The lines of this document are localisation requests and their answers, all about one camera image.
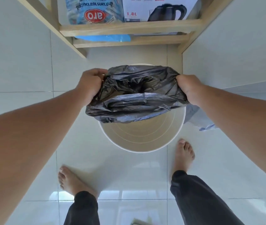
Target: wooden shelf frame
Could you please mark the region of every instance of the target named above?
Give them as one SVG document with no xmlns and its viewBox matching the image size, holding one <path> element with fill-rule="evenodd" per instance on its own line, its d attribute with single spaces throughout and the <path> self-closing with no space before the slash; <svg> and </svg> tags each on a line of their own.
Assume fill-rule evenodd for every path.
<svg viewBox="0 0 266 225">
<path fill-rule="evenodd" d="M 120 45 L 179 44 L 183 53 L 233 0 L 202 0 L 200 19 L 182 21 L 129 22 L 116 24 L 60 25 L 57 0 L 18 0 L 79 56 L 83 48 Z M 75 39 L 79 35 L 149 34 L 182 32 L 182 35 L 133 36 L 130 42 L 91 42 Z"/>
</svg>

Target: black pants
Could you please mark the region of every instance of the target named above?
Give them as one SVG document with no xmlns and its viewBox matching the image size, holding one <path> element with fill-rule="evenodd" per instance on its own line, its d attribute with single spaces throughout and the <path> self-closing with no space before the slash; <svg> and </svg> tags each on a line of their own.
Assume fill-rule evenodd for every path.
<svg viewBox="0 0 266 225">
<path fill-rule="evenodd" d="M 197 176 L 177 170 L 172 177 L 171 192 L 185 225 L 244 225 L 228 205 Z M 99 225 L 97 201 L 86 191 L 75 195 L 64 225 Z"/>
</svg>

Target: red logo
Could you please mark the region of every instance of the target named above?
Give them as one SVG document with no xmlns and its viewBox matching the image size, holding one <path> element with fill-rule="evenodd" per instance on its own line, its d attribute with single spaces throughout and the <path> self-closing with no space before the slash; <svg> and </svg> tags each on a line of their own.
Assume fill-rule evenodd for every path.
<svg viewBox="0 0 266 225">
<path fill-rule="evenodd" d="M 98 23 L 105 19 L 106 14 L 99 9 L 90 9 L 85 12 L 84 16 L 89 22 Z"/>
</svg>

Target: black garbage bag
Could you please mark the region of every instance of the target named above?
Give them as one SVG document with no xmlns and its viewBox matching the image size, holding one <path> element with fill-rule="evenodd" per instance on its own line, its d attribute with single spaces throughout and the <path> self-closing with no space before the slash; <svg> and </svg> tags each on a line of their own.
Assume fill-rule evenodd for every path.
<svg viewBox="0 0 266 225">
<path fill-rule="evenodd" d="M 189 104 L 170 67 L 118 66 L 108 70 L 86 114 L 103 123 L 150 119 Z"/>
</svg>

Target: foot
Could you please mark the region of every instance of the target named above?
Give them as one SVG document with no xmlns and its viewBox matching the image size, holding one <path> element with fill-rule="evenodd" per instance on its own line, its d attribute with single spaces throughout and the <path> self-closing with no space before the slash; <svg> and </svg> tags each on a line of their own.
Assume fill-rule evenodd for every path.
<svg viewBox="0 0 266 225">
<path fill-rule="evenodd" d="M 66 166 L 62 166 L 58 173 L 58 180 L 60 187 L 71 195 L 75 196 L 78 192 L 87 191 L 95 198 L 98 194 L 95 190 L 91 189 L 88 185 L 82 182 L 74 173 L 71 172 Z"/>
<path fill-rule="evenodd" d="M 177 143 L 175 164 L 172 174 L 177 170 L 184 170 L 185 172 L 187 172 L 194 159 L 195 153 L 190 143 L 183 139 L 180 139 Z"/>
</svg>

